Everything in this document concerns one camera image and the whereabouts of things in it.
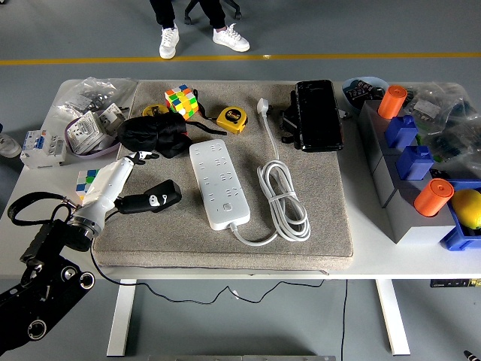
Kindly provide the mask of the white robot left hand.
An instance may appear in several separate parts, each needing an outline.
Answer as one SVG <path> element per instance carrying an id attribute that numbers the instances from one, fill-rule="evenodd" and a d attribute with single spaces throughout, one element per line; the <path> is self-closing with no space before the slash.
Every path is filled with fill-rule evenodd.
<path id="1" fill-rule="evenodd" d="M 126 196 L 120 193 L 135 165 L 143 165 L 147 159 L 159 156 L 148 151 L 131 153 L 98 171 L 83 199 L 81 207 L 74 212 L 69 224 L 92 230 L 95 234 L 104 228 L 106 214 L 114 208 L 122 214 L 157 211 L 168 204 L 168 194 L 144 193 Z"/>

